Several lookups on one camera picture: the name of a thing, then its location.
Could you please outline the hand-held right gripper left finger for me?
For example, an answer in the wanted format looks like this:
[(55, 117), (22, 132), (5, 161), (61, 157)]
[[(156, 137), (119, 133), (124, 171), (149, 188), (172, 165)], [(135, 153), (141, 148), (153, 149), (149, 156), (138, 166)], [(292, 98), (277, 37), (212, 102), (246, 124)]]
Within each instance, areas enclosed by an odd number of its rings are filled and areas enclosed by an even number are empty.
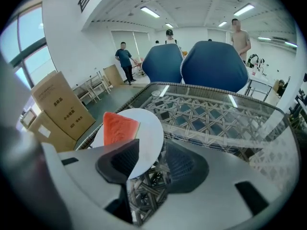
[(111, 184), (125, 184), (139, 160), (139, 140), (129, 139), (100, 147), (97, 172)]

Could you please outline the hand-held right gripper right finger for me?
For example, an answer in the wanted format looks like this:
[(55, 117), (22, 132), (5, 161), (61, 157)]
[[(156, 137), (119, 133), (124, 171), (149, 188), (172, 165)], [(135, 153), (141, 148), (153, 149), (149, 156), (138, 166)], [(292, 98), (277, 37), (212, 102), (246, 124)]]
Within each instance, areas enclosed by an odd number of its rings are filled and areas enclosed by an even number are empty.
[(169, 168), (169, 194), (185, 194), (200, 186), (209, 174), (206, 159), (174, 142), (166, 143), (165, 161)]

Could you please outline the red watermelon slice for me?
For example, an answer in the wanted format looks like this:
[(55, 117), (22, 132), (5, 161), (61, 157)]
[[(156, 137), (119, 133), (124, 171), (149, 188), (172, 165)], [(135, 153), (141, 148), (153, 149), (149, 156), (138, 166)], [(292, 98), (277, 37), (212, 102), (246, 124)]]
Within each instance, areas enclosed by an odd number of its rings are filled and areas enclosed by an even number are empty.
[(134, 119), (105, 112), (103, 116), (104, 145), (135, 139), (139, 126), (140, 122)]

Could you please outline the round white plate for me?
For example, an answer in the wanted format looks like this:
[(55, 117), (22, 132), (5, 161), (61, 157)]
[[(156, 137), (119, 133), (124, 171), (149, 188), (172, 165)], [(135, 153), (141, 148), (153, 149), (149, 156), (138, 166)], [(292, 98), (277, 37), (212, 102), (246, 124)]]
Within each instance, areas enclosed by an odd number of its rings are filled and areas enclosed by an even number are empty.
[(133, 108), (118, 114), (140, 123), (136, 135), (139, 139), (139, 159), (128, 178), (130, 180), (144, 174), (158, 159), (164, 142), (164, 132), (158, 117), (148, 110)]

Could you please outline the glass table with patterned base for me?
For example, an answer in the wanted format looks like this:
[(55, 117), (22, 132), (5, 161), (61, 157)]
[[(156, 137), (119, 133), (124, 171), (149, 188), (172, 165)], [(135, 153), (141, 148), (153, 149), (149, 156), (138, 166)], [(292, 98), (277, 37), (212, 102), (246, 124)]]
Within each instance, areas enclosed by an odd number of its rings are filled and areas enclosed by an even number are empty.
[[(153, 91), (160, 96), (153, 97)], [(285, 230), (299, 182), (300, 146), (283, 111), (240, 94), (185, 84), (151, 83), (134, 96), (111, 94), (91, 105), (97, 119), (80, 147), (102, 142), (103, 114), (140, 108), (160, 120), (158, 159), (128, 180), (138, 230)], [(169, 194), (166, 143), (177, 143), (209, 165), (194, 191)]]

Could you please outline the low cardboard box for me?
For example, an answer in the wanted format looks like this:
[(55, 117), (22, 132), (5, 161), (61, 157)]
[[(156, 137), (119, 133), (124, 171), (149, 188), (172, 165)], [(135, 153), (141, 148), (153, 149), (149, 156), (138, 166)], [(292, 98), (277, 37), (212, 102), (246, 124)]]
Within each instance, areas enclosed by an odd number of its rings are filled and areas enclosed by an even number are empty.
[(57, 153), (72, 151), (76, 144), (44, 111), (35, 118), (28, 130), (34, 133), (41, 143), (53, 145)]

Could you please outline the tall cardboard box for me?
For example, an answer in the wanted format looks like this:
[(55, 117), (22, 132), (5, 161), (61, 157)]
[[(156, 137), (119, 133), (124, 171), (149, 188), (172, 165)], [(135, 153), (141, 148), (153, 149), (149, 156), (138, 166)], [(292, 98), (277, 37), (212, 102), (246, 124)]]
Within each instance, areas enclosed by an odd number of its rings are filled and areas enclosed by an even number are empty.
[(95, 122), (61, 71), (44, 77), (31, 89), (31, 95), (40, 110), (76, 141)]

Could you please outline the leaning cardboard sheet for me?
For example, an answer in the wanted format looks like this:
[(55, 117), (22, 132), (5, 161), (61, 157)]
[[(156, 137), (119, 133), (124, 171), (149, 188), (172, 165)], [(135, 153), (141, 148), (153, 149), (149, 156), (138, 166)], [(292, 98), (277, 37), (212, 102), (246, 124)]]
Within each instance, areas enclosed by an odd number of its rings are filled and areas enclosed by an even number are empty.
[(106, 78), (109, 80), (113, 87), (124, 85), (124, 81), (119, 74), (116, 65), (111, 65), (103, 69)]

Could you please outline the small cardboard box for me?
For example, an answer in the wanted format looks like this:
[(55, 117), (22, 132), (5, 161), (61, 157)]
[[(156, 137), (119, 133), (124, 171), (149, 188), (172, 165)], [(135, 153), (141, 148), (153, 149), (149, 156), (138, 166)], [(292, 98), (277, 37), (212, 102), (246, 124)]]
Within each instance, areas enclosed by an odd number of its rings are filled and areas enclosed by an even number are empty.
[(28, 111), (26, 111), (21, 119), (20, 119), (20, 123), (23, 125), (23, 127), (25, 129), (28, 129), (30, 127), (30, 125), (33, 123), (33, 121), (36, 119), (37, 115), (35, 114), (35, 112), (32, 110), (32, 108), (30, 108)]

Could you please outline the blue shell chair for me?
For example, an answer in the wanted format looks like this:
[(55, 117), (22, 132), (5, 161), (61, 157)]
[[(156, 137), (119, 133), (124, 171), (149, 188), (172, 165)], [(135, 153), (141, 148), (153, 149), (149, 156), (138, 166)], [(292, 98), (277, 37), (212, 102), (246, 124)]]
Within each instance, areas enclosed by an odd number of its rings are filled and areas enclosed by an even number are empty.
[(150, 83), (181, 83), (180, 66), (183, 55), (176, 44), (153, 46), (142, 62), (142, 70)]
[(235, 48), (216, 41), (198, 41), (183, 59), (180, 73), (186, 84), (230, 92), (238, 92), (249, 80)]

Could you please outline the white work table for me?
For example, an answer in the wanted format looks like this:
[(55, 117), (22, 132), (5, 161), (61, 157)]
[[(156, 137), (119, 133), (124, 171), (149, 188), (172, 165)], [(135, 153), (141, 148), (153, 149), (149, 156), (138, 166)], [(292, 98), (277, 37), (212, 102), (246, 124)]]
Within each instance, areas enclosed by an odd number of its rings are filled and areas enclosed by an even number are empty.
[(270, 83), (265, 78), (258, 78), (255, 75), (251, 74), (247, 82), (247, 89), (245, 90), (244, 95), (252, 97), (253, 93), (263, 94), (264, 97), (262, 101), (265, 102), (269, 93), (273, 89), (274, 84)]

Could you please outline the large window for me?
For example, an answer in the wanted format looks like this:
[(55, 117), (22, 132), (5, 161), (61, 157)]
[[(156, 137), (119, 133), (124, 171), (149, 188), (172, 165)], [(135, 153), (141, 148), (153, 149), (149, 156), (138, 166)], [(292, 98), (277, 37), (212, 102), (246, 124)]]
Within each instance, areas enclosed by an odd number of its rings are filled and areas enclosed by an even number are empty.
[(41, 3), (8, 21), (0, 33), (0, 53), (29, 89), (57, 70), (47, 46)]

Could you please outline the long ceiling light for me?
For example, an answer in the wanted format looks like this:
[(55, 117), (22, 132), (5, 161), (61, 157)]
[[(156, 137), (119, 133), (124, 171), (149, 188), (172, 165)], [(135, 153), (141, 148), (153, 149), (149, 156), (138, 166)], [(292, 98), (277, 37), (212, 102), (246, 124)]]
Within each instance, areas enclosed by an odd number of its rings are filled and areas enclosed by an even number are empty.
[(145, 13), (147, 13), (147, 14), (149, 14), (149, 15), (151, 15), (154, 18), (160, 18), (159, 14), (155, 13), (154, 11), (152, 11), (151, 9), (149, 9), (146, 6), (141, 7), (140, 10), (145, 12)]
[(243, 6), (238, 11), (236, 11), (234, 13), (234, 16), (240, 16), (240, 15), (242, 15), (242, 14), (244, 14), (244, 13), (246, 13), (246, 12), (248, 12), (248, 11), (254, 9), (254, 8), (255, 8), (255, 6), (253, 6), (252, 4), (249, 3), (249, 4), (245, 5), (245, 6)]

